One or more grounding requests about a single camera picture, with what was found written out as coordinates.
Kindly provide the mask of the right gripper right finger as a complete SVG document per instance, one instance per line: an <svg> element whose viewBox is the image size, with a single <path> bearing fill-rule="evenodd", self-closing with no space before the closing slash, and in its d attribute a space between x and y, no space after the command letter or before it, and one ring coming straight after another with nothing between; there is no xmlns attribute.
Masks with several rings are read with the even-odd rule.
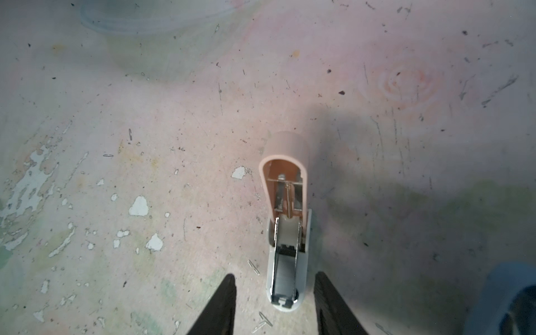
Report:
<svg viewBox="0 0 536 335"><path fill-rule="evenodd" d="M314 299L319 335L368 335L325 272L315 275Z"/></svg>

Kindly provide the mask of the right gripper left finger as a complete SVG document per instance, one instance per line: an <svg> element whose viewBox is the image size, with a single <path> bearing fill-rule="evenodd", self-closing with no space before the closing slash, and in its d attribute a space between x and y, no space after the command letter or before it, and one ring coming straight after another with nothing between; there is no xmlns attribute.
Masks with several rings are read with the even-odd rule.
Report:
<svg viewBox="0 0 536 335"><path fill-rule="evenodd" d="M187 334L233 335L236 299L237 286L235 276L233 274L226 274Z"/></svg>

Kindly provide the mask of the pink white mini stapler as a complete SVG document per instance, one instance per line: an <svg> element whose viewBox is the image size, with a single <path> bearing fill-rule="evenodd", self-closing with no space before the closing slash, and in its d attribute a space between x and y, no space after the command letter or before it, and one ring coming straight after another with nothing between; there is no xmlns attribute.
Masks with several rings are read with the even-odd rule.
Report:
<svg viewBox="0 0 536 335"><path fill-rule="evenodd" d="M268 206L266 291L272 306L282 312L297 310L307 288L312 217L308 163L307 141L282 131L267 141L259 164Z"/></svg>

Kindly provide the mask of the blue mini stapler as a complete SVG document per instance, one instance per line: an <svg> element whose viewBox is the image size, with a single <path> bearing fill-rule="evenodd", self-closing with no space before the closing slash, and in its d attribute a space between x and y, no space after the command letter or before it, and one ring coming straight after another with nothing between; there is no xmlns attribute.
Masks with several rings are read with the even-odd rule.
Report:
<svg viewBox="0 0 536 335"><path fill-rule="evenodd" d="M464 334L534 334L535 267L503 262L487 276Z"/></svg>

